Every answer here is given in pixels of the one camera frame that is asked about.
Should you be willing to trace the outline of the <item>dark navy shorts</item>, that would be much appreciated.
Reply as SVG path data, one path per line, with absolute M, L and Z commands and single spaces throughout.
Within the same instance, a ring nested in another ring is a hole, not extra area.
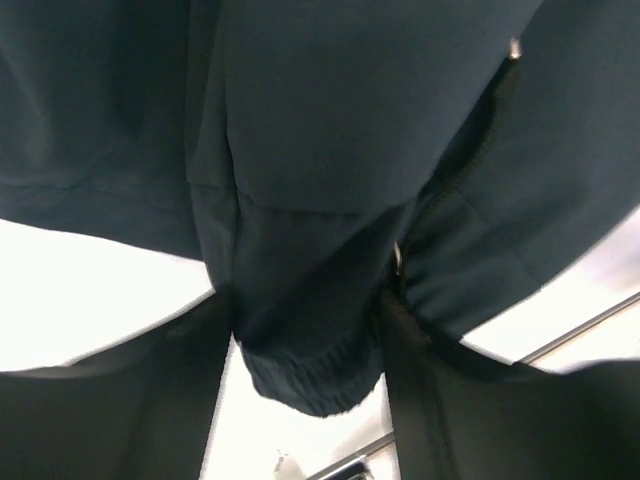
M 203 261 L 258 393 L 326 417 L 367 316 L 462 337 L 639 202 L 635 1 L 5 1 L 1 216 Z

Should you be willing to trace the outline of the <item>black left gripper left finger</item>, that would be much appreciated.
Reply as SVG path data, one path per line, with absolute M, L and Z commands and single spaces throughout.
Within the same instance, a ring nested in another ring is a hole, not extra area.
M 64 367 L 1 375 L 4 479 L 197 479 L 230 342 L 221 290 Z

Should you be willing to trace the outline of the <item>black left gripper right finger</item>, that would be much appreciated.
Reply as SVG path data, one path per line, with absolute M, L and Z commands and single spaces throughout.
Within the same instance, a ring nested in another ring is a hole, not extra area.
M 422 332 L 391 291 L 377 331 L 403 478 L 638 477 L 637 362 L 508 366 Z

